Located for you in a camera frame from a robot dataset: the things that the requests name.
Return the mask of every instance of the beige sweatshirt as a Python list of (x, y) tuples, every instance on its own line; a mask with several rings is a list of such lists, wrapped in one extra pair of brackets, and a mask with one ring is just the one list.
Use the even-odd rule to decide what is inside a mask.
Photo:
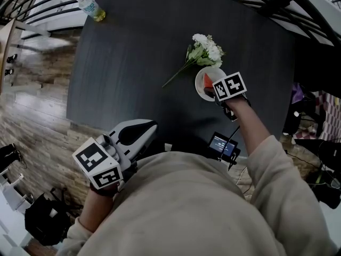
[(336, 254), (318, 201), (274, 136), (249, 157), (251, 204), (218, 161), (168, 152), (139, 166), (97, 231), (76, 220), (57, 255)]

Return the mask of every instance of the hand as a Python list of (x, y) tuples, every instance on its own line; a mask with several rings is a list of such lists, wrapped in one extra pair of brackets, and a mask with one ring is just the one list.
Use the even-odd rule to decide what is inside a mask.
[(243, 97), (234, 97), (228, 100), (225, 100), (225, 103), (227, 104), (230, 109), (235, 112), (238, 108), (242, 107), (243, 105), (249, 105)]
[(106, 187), (104, 187), (102, 189), (103, 190), (112, 191), (112, 190), (117, 190), (118, 186), (119, 186), (119, 182), (116, 182), (116, 183), (108, 185), (108, 186), (106, 186)]

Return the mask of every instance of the plastic bottle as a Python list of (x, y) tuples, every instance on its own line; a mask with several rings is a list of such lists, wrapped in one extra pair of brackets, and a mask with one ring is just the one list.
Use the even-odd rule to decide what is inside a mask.
[(100, 22), (105, 18), (105, 11), (98, 6), (95, 0), (77, 0), (78, 7), (95, 21)]

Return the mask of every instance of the green stem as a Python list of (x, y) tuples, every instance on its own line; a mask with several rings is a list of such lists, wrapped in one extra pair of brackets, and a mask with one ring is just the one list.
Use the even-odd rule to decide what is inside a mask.
[(164, 88), (168, 83), (170, 83), (181, 71), (183, 71), (183, 70), (185, 70), (186, 68), (188, 68), (188, 67), (190, 67), (191, 65), (194, 65), (195, 63), (197, 63), (197, 61), (198, 61), (198, 58), (197, 59), (195, 59), (194, 61), (192, 61), (192, 62), (190, 62), (190, 61), (187, 61), (186, 63), (185, 63), (185, 65), (182, 67), (182, 68), (180, 68), (180, 70), (177, 72), (177, 73), (175, 73), (175, 75), (173, 76), (173, 77), (171, 77), (163, 86), (162, 86), (162, 88)]
[(187, 67), (189, 67), (192, 63), (187, 64), (185, 63), (185, 65), (179, 69), (179, 71), (177, 73), (175, 73), (175, 75), (173, 77), (171, 77), (163, 86), (162, 88), (164, 88), (168, 83), (170, 83), (181, 71), (185, 70)]

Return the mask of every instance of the sweatshirt sleeve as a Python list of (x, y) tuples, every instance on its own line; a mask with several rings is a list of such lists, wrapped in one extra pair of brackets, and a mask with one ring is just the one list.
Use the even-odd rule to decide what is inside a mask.
[(90, 238), (92, 232), (85, 229), (76, 218), (75, 224), (69, 228), (67, 238), (64, 239), (56, 256), (77, 255), (85, 242)]
[(248, 171), (255, 185), (251, 203), (288, 256), (336, 254), (314, 193), (273, 135), (249, 156)]

